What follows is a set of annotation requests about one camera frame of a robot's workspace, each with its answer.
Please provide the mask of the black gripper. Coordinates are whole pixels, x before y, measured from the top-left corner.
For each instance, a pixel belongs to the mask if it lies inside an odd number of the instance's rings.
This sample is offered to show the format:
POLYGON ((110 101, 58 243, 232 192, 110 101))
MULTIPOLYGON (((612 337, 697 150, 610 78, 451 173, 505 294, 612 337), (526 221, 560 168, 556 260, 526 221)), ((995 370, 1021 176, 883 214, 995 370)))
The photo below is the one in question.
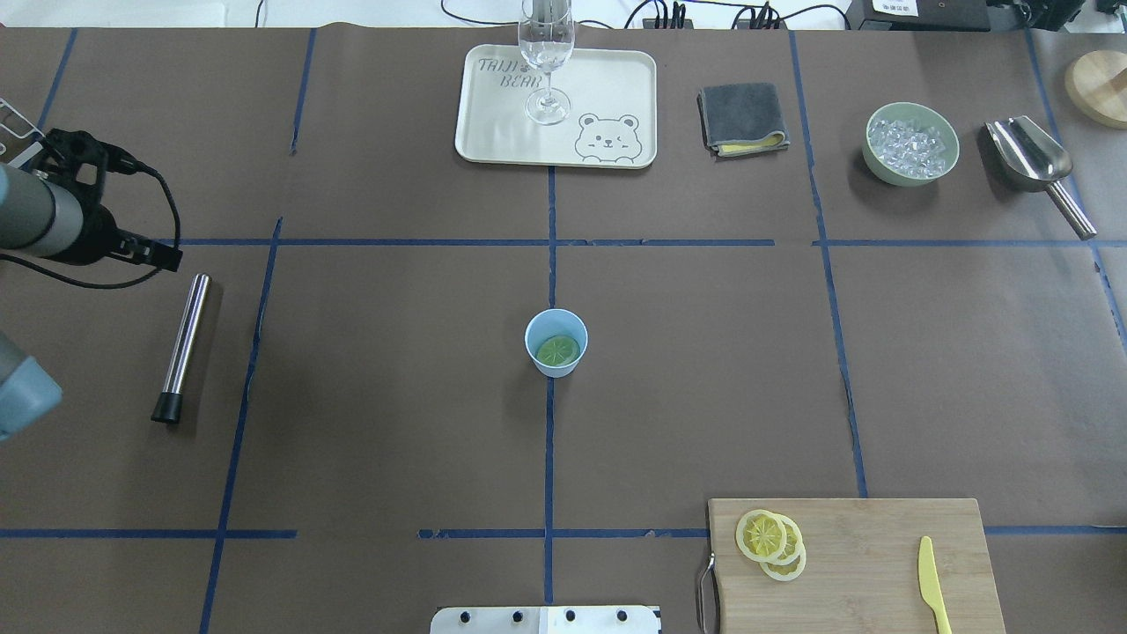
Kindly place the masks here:
POLYGON ((126 264, 152 266, 158 270, 177 273, 181 264, 181 249, 165 242, 148 240, 117 227, 113 214, 100 204, 85 209, 85 222, 74 241, 74 264, 96 264, 110 257, 126 264))

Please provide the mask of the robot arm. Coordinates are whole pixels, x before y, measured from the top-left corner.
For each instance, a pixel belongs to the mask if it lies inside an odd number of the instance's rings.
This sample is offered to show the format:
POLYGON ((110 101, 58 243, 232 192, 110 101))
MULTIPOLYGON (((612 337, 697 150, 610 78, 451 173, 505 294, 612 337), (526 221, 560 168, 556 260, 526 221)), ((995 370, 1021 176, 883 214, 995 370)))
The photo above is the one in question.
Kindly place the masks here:
MULTIPOLYGON (((124 291, 154 278, 158 273, 174 273, 181 264, 180 209, 166 178, 152 167, 137 166, 137 172, 152 177, 165 193, 172 213, 174 242, 149 240, 135 232, 124 232, 101 203, 85 206, 64 185, 27 170, 3 166, 3 262, 28 269, 85 291, 124 291), (148 273, 117 284, 82 282, 52 270, 43 261, 85 266, 103 258, 145 266, 148 273)), ((11 337, 3 336, 3 414, 1 438, 10 439, 41 420, 61 404, 63 390, 32 352, 26 352, 11 337)))

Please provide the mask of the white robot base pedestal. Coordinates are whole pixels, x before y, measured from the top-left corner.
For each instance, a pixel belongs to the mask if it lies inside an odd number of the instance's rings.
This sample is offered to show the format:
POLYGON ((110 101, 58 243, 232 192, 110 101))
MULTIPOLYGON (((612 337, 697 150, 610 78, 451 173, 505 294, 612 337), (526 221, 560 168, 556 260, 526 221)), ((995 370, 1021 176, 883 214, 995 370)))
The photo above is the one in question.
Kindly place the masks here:
POLYGON ((658 609, 645 605, 447 607, 431 633, 660 633, 658 609))

